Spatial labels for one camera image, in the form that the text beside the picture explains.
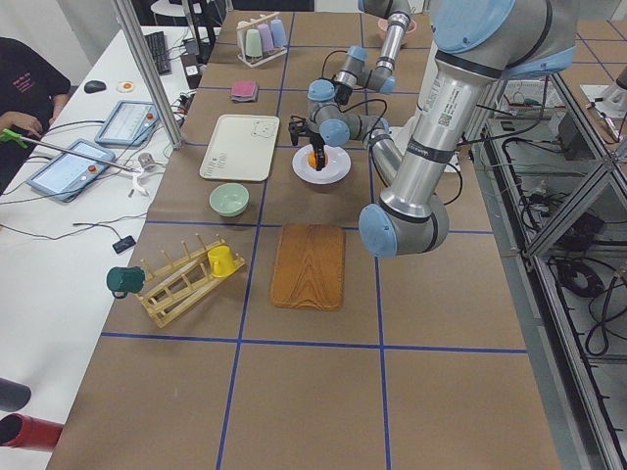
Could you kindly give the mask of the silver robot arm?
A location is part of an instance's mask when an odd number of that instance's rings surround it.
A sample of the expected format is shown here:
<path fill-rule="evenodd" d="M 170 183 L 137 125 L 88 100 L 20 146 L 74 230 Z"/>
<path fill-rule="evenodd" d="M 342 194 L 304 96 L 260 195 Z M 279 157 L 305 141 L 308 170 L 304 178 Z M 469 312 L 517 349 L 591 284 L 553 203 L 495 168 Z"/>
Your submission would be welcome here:
<path fill-rule="evenodd" d="M 309 85 L 308 115 L 290 117 L 292 143 L 298 144 L 302 137 L 309 139 L 312 152 L 308 163 L 316 171 L 327 166 L 327 147 L 342 147 L 350 140 L 370 144 L 387 131 L 383 117 L 351 114 L 346 105 L 357 88 L 385 95 L 394 91 L 396 60 L 411 24 L 410 4 L 407 1 L 361 1 L 359 10 L 387 22 L 375 66 L 366 65 L 367 53 L 363 47 L 350 47 L 342 68 L 332 78 L 323 76 Z"/>
<path fill-rule="evenodd" d="M 380 138 L 373 158 L 399 161 L 359 230 L 377 257 L 430 252 L 446 239 L 449 218 L 435 193 L 485 89 L 497 80 L 563 71 L 575 55 L 577 1 L 443 1 L 432 25 L 437 74 L 406 150 Z"/>

